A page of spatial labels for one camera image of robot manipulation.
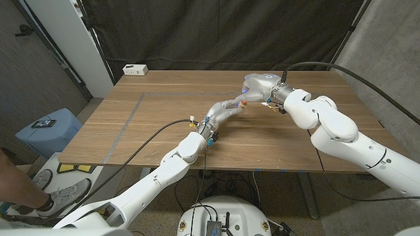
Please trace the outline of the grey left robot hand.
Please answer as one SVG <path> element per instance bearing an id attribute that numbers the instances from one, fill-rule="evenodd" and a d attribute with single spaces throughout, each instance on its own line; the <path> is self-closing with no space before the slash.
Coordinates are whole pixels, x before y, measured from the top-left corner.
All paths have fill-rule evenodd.
<path id="1" fill-rule="evenodd" d="M 241 113 L 243 109 L 236 100 L 225 100 L 215 103 L 204 117 L 202 123 L 198 126 L 198 133 L 208 140 L 213 132 L 215 132 L 219 124 L 227 120 L 227 118 Z"/>

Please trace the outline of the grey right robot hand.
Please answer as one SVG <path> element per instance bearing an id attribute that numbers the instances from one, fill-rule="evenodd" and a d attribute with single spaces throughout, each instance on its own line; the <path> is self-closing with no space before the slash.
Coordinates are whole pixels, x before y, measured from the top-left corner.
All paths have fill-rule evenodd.
<path id="1" fill-rule="evenodd" d="M 267 102 L 274 100 L 283 104 L 294 88 L 282 82 L 279 75 L 270 73 L 252 73 L 245 76 L 242 93 L 236 101 Z"/>

